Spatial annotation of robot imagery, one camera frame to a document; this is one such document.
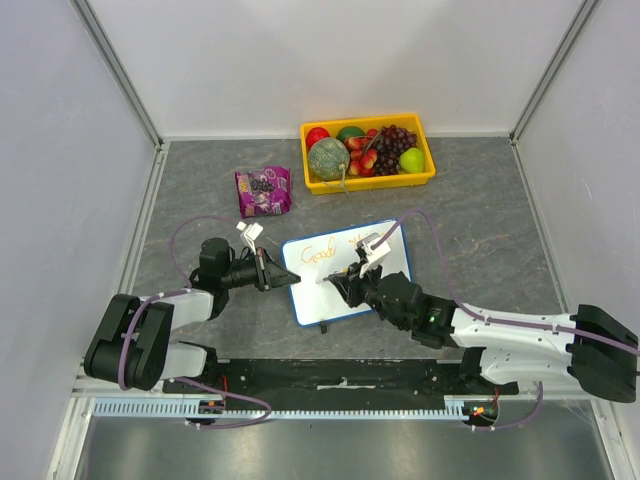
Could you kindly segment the white marker with yellow cap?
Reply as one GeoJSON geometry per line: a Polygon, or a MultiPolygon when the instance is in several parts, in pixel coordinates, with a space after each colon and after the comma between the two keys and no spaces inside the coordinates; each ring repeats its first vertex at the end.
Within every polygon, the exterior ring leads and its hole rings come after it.
{"type": "Polygon", "coordinates": [[[316,283],[317,284],[322,284],[324,282],[337,282],[339,280],[345,279],[347,276],[348,276],[348,270],[347,269],[343,269],[341,271],[331,272],[331,273],[328,273],[326,275],[320,275],[316,279],[316,283]]]}

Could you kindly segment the blue framed whiteboard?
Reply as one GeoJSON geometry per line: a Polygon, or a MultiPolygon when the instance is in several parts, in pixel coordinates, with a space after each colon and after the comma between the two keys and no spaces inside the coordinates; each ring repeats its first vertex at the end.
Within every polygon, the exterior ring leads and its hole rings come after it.
{"type": "Polygon", "coordinates": [[[361,224],[300,237],[282,245],[284,267],[300,277],[300,282],[290,287],[294,317],[300,326],[310,327],[371,311],[365,304],[347,306],[334,286],[323,279],[358,260],[358,241],[373,233],[382,236],[394,223],[394,219],[387,219],[361,224]]]}

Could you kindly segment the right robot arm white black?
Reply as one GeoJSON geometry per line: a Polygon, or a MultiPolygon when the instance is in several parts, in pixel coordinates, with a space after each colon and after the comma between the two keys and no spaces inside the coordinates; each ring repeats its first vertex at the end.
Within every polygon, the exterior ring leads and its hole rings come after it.
{"type": "Polygon", "coordinates": [[[463,350],[457,377],[469,393],[491,384],[540,382],[577,385],[617,403],[636,400],[638,337],[597,306],[509,317],[429,295],[402,272],[363,272],[358,263],[325,280],[349,307],[369,306],[420,344],[463,350]]]}

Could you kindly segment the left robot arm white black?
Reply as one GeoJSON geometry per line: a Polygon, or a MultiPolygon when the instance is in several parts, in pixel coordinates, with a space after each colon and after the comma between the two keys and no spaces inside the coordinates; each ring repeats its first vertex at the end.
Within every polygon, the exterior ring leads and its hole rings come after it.
{"type": "Polygon", "coordinates": [[[253,286],[268,292],[295,285],[301,277],[261,247],[246,247],[237,257],[226,240],[211,238],[202,244],[189,281],[183,289],[149,297],[113,296],[84,356],[84,373],[123,390],[143,391],[184,376],[196,392],[211,392],[220,371],[207,361],[207,348],[189,342],[171,345],[172,331],[217,318],[232,289],[253,286]]]}

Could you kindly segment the purple snack bag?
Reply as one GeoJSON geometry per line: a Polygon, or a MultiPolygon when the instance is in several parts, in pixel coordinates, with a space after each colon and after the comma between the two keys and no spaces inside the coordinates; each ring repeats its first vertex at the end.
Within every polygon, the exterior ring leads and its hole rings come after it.
{"type": "Polygon", "coordinates": [[[290,211],[291,170],[280,166],[235,173],[242,218],[278,216],[290,211]]]}

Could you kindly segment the yellow plastic fruit bin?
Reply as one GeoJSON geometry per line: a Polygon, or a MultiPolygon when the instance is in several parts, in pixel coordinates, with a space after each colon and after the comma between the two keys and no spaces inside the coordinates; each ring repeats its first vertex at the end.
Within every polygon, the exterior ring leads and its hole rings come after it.
{"type": "Polygon", "coordinates": [[[304,123],[300,141],[314,195],[419,186],[436,174],[415,113],[304,123]]]}

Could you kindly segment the green netted melon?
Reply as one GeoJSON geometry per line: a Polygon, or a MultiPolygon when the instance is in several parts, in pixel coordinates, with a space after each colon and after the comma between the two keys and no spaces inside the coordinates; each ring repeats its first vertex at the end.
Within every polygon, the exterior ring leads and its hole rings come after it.
{"type": "Polygon", "coordinates": [[[317,141],[308,154],[311,172],[321,181],[341,180],[348,168],[350,154],[343,143],[335,138],[317,141]]]}

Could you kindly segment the red cherry cluster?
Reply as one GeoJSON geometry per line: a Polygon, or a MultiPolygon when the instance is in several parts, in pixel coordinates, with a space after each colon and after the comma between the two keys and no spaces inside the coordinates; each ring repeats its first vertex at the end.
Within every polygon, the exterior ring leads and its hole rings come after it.
{"type": "Polygon", "coordinates": [[[350,155],[347,170],[349,175],[357,177],[372,177],[374,175],[374,166],[378,159],[375,144],[378,138],[379,131],[370,129],[365,132],[364,137],[351,137],[343,143],[350,155]]]}

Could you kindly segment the green pear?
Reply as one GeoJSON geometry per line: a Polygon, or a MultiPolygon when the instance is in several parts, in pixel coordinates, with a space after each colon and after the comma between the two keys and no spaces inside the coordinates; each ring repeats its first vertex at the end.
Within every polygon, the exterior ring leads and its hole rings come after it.
{"type": "Polygon", "coordinates": [[[409,148],[400,155],[399,166],[408,174],[423,173],[425,169],[425,155],[417,147],[409,148]]]}

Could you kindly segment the purple grape bunch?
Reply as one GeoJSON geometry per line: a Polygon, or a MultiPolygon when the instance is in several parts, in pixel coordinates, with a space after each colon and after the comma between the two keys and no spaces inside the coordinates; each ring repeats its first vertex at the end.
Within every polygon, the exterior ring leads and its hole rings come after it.
{"type": "Polygon", "coordinates": [[[400,172],[400,156],[417,146],[417,134],[396,125],[383,126],[371,147],[377,152],[373,166],[375,176],[396,175],[400,172]]]}

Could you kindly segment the red apple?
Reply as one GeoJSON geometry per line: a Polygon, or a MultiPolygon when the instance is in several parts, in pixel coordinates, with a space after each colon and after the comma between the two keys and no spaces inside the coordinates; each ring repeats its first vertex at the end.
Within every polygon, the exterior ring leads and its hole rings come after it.
{"type": "Polygon", "coordinates": [[[325,138],[329,138],[330,133],[323,127],[311,128],[305,137],[305,144],[308,150],[310,150],[318,141],[325,138]]]}

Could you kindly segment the dark green round fruit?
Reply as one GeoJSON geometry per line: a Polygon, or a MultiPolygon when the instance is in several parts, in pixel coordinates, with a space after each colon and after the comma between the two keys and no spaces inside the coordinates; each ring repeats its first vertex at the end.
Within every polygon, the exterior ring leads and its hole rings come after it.
{"type": "Polygon", "coordinates": [[[360,138],[364,136],[365,136],[365,132],[361,128],[357,126],[349,125],[341,128],[338,131],[338,133],[336,134],[336,139],[344,143],[347,139],[351,137],[360,138]]]}

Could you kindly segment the left aluminium frame post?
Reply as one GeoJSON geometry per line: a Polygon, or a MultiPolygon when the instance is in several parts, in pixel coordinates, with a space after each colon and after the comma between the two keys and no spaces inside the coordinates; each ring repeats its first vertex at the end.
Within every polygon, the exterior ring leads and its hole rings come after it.
{"type": "Polygon", "coordinates": [[[71,0],[71,5],[86,27],[92,41],[98,49],[113,79],[137,118],[140,126],[156,149],[160,149],[164,140],[137,92],[126,68],[119,58],[109,36],[98,18],[96,11],[87,0],[71,0]]]}

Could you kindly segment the aluminium frame post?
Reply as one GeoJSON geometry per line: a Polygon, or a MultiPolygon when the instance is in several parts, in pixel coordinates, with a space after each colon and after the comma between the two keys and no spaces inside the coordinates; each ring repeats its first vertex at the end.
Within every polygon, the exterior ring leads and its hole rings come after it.
{"type": "Polygon", "coordinates": [[[509,133],[512,145],[516,145],[526,131],[599,4],[599,0],[583,0],[580,2],[578,9],[509,133]]]}
{"type": "Polygon", "coordinates": [[[86,27],[92,41],[98,49],[113,79],[137,118],[140,126],[156,149],[160,149],[164,140],[137,92],[126,68],[119,58],[109,36],[98,18],[96,11],[87,0],[71,0],[71,5],[86,27]]]}

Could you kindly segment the right aluminium frame post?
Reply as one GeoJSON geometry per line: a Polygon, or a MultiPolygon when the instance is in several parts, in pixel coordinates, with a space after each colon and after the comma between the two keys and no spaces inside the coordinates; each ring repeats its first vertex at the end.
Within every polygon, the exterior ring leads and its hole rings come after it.
{"type": "Polygon", "coordinates": [[[599,4],[599,0],[583,0],[580,2],[578,9],[509,133],[512,145],[516,145],[526,131],[599,4]]]}

